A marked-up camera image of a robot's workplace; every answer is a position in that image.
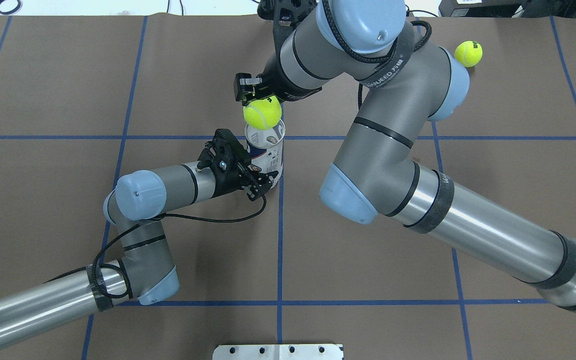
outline black cable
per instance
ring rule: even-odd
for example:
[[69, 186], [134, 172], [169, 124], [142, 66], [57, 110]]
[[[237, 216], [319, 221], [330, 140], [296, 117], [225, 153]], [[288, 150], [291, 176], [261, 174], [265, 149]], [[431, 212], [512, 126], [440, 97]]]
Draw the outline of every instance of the black cable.
[[[246, 176], [248, 178], [250, 178], [250, 180], [253, 182], [254, 185], [258, 185], [258, 183], [256, 182], [256, 179], [250, 175], [250, 173], [246, 173]], [[242, 221], [247, 221], [249, 219], [252, 219], [256, 216], [258, 216], [259, 214], [262, 214], [262, 212], [266, 209], [266, 205], [268, 203], [268, 200], [266, 199], [265, 194], [261, 195], [261, 199], [263, 200], [263, 204], [261, 205], [261, 208], [255, 212], [254, 214], [242, 217], [242, 218], [236, 218], [236, 219], [211, 219], [211, 218], [202, 218], [202, 217], [198, 217], [198, 216], [190, 216], [190, 215], [183, 215], [183, 214], [167, 214], [167, 213], [163, 213], [160, 215], [157, 215], [149, 220], [151, 221], [160, 221], [161, 219], [167, 218], [167, 217], [171, 217], [171, 218], [181, 218], [181, 219], [189, 219], [189, 220], [195, 220], [195, 221], [204, 221], [207, 223], [240, 223]], [[93, 266], [90, 269], [90, 276], [92, 279], [96, 279], [97, 278], [97, 269], [113, 269], [114, 271], [118, 272], [119, 275], [121, 275], [121, 278], [123, 278], [123, 281], [126, 284], [126, 290], [122, 293], [122, 294], [110, 294], [109, 292], [107, 292], [105, 289], [102, 289], [101, 286], [94, 282], [92, 284], [92, 287], [94, 287], [94, 289], [96, 291], [99, 292], [99, 294], [105, 296], [105, 297], [109, 297], [111, 299], [121, 299], [122, 297], [125, 297], [126, 295], [130, 294], [130, 280], [128, 279], [128, 274], [126, 274], [126, 272], [119, 268], [118, 266], [112, 265], [112, 264], [99, 264], [99, 260], [101, 259], [101, 257], [103, 256], [103, 254], [111, 247], [113, 246], [115, 243], [117, 243], [119, 240], [121, 240], [121, 238], [125, 237], [126, 235], [132, 233], [134, 230], [136, 230], [137, 228], [139, 228], [141, 225], [139, 223], [136, 223], [135, 225], [133, 225], [131, 228], [129, 228], [128, 230], [122, 232], [121, 234], [117, 235], [117, 237], [115, 237], [114, 239], [110, 240], [110, 242], [108, 242], [101, 250], [99, 250], [99, 253], [94, 257], [94, 260], [92, 262]], [[68, 275], [72, 275], [75, 274], [77, 272], [80, 271], [84, 271], [86, 270], [86, 266], [77, 268], [77, 269], [73, 269], [71, 271], [68, 272], [64, 272], [59, 276], [55, 276], [53, 278], [51, 278], [50, 280], [46, 281], [46, 283], [50, 283], [51, 281], [57, 280], [57, 279], [61, 279], [61, 278], [65, 278]]]
[[435, 18], [439, 18], [439, 16], [437, 14], [434, 14], [430, 11], [426, 11], [426, 10], [411, 10], [410, 8], [408, 8], [408, 10], [406, 10], [406, 16], [409, 16], [410, 13], [414, 13], [414, 12], [422, 12], [422, 13], [426, 13], [426, 14], [430, 14], [432, 16], [434, 16]]
[[357, 89], [357, 109], [362, 108], [362, 104], [364, 103], [364, 85], [359, 83], [359, 88]]
[[380, 63], [385, 63], [391, 59], [391, 57], [393, 56], [396, 44], [397, 44], [397, 39], [395, 39], [395, 41], [392, 44], [392, 47], [390, 48], [390, 51], [388, 51], [387, 55], [380, 56], [380, 57], [365, 57], [363, 55], [360, 55], [360, 54], [356, 53], [354, 50], [352, 50], [352, 48], [350, 48], [348, 43], [346, 43], [346, 41], [344, 40], [344, 37], [341, 36], [341, 32], [339, 32], [339, 29], [337, 28], [337, 25], [335, 24], [335, 19], [333, 17], [332, 11], [330, 9], [329, 0], [321, 0], [321, 3], [324, 7], [324, 14], [326, 15], [326, 20], [327, 20], [327, 23], [330, 27], [330, 30], [332, 31], [332, 35], [334, 36], [334, 39], [339, 43], [339, 45], [341, 46], [343, 51], [345, 51], [345, 53], [348, 54], [352, 59], [355, 59], [358, 62], [362, 62], [364, 64], [380, 64]]
[[423, 20], [411, 21], [410, 24], [412, 24], [414, 27], [425, 28], [425, 34], [423, 34], [423, 37], [419, 41], [417, 41], [416, 44], [414, 44], [414, 47], [412, 48], [412, 51], [414, 53], [415, 51], [420, 50], [424, 45], [426, 45], [426, 43], [428, 43], [430, 35], [433, 34], [433, 28], [430, 26], [430, 23]]
[[[420, 50], [424, 45], [426, 45], [428, 39], [430, 39], [430, 35], [432, 35], [433, 33], [433, 28], [430, 27], [430, 23], [423, 20], [411, 21], [410, 24], [413, 25], [414, 27], [419, 26], [425, 28], [425, 34], [423, 34], [423, 37], [419, 41], [417, 41], [416, 44], [414, 44], [414, 47], [412, 49], [414, 53], [415, 51]], [[364, 92], [364, 85], [359, 84], [359, 88], [357, 89], [357, 109], [361, 109], [364, 103], [363, 92]]]
[[44, 282], [44, 284], [50, 283], [51, 281], [54, 281], [54, 280], [57, 280], [57, 279], [65, 278], [65, 277], [68, 276], [68, 275], [73, 275], [73, 274], [75, 274], [76, 272], [80, 272], [80, 271], [84, 271], [84, 270], [86, 270], [86, 266], [82, 266], [82, 267], [80, 267], [80, 268], [76, 268], [76, 269], [74, 269], [74, 270], [71, 270], [71, 271], [68, 271], [68, 272], [64, 272], [64, 273], [62, 273], [61, 275], [55, 276], [55, 277], [51, 278], [50, 280]]
[[259, 214], [261, 214], [262, 212], [264, 212], [264, 210], [266, 209], [266, 203], [268, 202], [266, 200], [265, 194], [261, 195], [261, 199], [263, 200], [263, 205], [261, 205], [261, 208], [257, 212], [255, 212], [254, 214], [248, 215], [244, 218], [213, 219], [213, 218], [202, 218], [202, 217], [198, 217], [198, 216], [190, 216], [190, 215], [183, 215], [183, 214], [168, 214], [167, 212], [164, 212], [163, 214], [159, 214], [153, 218], [150, 218], [149, 220], [160, 221], [161, 219], [164, 219], [164, 218], [180, 218], [180, 219], [188, 219], [188, 220], [196, 220], [196, 221], [205, 221], [206, 223], [219, 223], [219, 224], [239, 223], [242, 221], [247, 221], [249, 219], [252, 219], [252, 218], [258, 216]]
[[[2, 6], [2, 3], [4, 2], [4, 0], [0, 0], [0, 6]], [[16, 13], [19, 9], [21, 9], [21, 0], [16, 0], [16, 6], [14, 7], [14, 9], [10, 10], [10, 11], [2, 11], [0, 9], [0, 14], [2, 15], [11, 15]]]
[[[109, 243], [105, 244], [105, 246], [103, 248], [101, 248], [101, 250], [99, 250], [99, 253], [94, 257], [94, 260], [92, 262], [92, 268], [90, 269], [90, 278], [92, 279], [96, 279], [97, 278], [97, 268], [99, 267], [99, 269], [105, 268], [105, 267], [109, 267], [106, 266], [108, 264], [99, 264], [99, 260], [101, 259], [101, 257], [104, 255], [104, 253], [106, 252], [106, 250], [108, 250], [111, 246], [113, 246], [116, 242], [118, 242], [121, 238], [125, 237], [126, 235], [132, 233], [133, 231], [137, 230], [137, 228], [139, 228], [141, 225], [136, 223], [134, 224], [131, 228], [129, 228], [128, 230], [122, 232], [121, 234], [117, 235], [117, 237], [115, 237], [114, 239], [110, 240]], [[124, 281], [126, 281], [126, 279], [128, 279], [128, 274], [124, 273], [124, 271], [122, 271], [121, 269], [119, 269], [119, 275], [121, 275], [121, 277], [123, 278]], [[126, 291], [124, 291], [122, 294], [110, 294], [108, 291], [106, 291], [105, 289], [102, 289], [101, 286], [97, 283], [97, 281], [94, 281], [92, 283], [92, 287], [99, 292], [99, 294], [105, 296], [105, 297], [109, 297], [110, 299], [121, 299], [122, 297], [125, 297], [126, 295], [128, 295], [129, 289], [128, 289], [128, 283], [126, 283]]]

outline tennis ball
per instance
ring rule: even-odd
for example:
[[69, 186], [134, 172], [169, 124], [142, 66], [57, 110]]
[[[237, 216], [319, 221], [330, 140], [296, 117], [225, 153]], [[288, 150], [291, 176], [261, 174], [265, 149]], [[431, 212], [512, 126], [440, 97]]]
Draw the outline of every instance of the tennis ball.
[[466, 68], [477, 65], [482, 59], [482, 44], [477, 41], [464, 41], [454, 51], [454, 58]]
[[272, 129], [282, 118], [282, 105], [276, 96], [251, 101], [244, 107], [244, 120], [259, 130]]

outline can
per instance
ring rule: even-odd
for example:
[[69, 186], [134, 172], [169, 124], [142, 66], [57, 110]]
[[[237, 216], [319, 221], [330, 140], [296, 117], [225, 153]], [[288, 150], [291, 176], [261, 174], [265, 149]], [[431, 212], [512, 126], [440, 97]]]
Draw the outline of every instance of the can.
[[268, 130], [260, 130], [246, 124], [244, 132], [246, 150], [252, 158], [251, 168], [265, 174], [273, 171], [279, 172], [272, 180], [272, 188], [274, 188], [284, 171], [284, 135], [286, 134], [284, 121], [279, 120], [277, 125]]

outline black strap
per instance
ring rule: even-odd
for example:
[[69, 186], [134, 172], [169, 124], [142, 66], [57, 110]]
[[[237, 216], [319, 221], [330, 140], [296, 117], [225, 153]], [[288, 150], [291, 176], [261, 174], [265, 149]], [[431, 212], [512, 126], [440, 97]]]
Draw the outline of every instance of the black strap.
[[97, 287], [93, 284], [98, 284], [103, 291], [108, 291], [106, 289], [106, 282], [104, 281], [104, 276], [101, 273], [101, 268], [96, 269], [96, 278], [92, 276], [93, 265], [86, 266], [86, 272], [88, 275], [88, 282], [90, 283], [90, 290], [94, 296], [94, 303], [96, 303], [96, 308], [99, 312], [105, 312], [106, 310], [112, 309], [114, 307], [113, 300], [110, 297], [103, 296]]
[[406, 197], [404, 198], [404, 200], [399, 204], [399, 206], [393, 210], [393, 212], [391, 212], [390, 214], [387, 214], [387, 217], [393, 217], [397, 214], [399, 214], [400, 212], [402, 212], [402, 210], [404, 210], [404, 208], [406, 207], [406, 205], [408, 205], [410, 199], [412, 199], [412, 196], [414, 195], [417, 186], [419, 184], [419, 164], [416, 162], [412, 162], [414, 164], [414, 176], [412, 178], [412, 183], [410, 184], [410, 188], [408, 189], [408, 192], [406, 194]]
[[557, 231], [552, 231], [560, 239], [563, 245], [564, 252], [557, 271], [551, 277], [541, 282], [527, 282], [526, 284], [535, 287], [536, 289], [548, 290], [558, 288], [570, 280], [576, 274], [576, 244], [568, 244], [568, 240], [564, 235]]
[[455, 198], [455, 183], [452, 178], [439, 171], [433, 171], [439, 178], [439, 188], [432, 205], [419, 221], [412, 225], [404, 225], [404, 228], [409, 228], [419, 234], [428, 234], [439, 226], [446, 218]]
[[397, 36], [397, 41], [393, 45], [390, 59], [377, 66], [375, 71], [359, 82], [366, 88], [379, 89], [394, 79], [406, 66], [415, 47], [415, 32], [410, 23], [404, 23], [401, 33]]
[[395, 130], [389, 129], [386, 126], [381, 125], [381, 123], [377, 123], [375, 121], [368, 120], [367, 118], [363, 118], [363, 117], [359, 117], [359, 116], [354, 118], [354, 123], [359, 124], [359, 125], [363, 125], [366, 128], [375, 130], [375, 132], [382, 133], [382, 134], [386, 135], [387, 137], [402, 143], [403, 145], [405, 145], [409, 149], [412, 149], [412, 146], [414, 145], [414, 142], [411, 139], [407, 138], [406, 136], [403, 136], [402, 134], [398, 133]]

